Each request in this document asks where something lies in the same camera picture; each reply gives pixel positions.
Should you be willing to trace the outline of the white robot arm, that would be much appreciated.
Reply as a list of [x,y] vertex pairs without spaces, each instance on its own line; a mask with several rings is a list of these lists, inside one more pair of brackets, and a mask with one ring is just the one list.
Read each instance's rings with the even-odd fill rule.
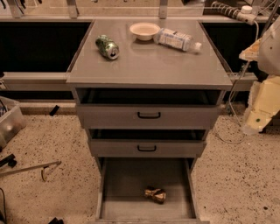
[[244,114],[241,129],[246,135],[254,135],[280,111],[280,17],[239,58],[256,61],[258,69],[268,75],[262,83],[254,82]]

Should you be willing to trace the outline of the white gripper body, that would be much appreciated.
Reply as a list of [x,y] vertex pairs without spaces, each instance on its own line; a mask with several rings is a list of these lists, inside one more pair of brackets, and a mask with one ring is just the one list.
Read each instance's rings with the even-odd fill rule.
[[269,75],[263,82],[255,81],[249,92],[242,132],[249,136],[261,132],[279,111],[280,77]]

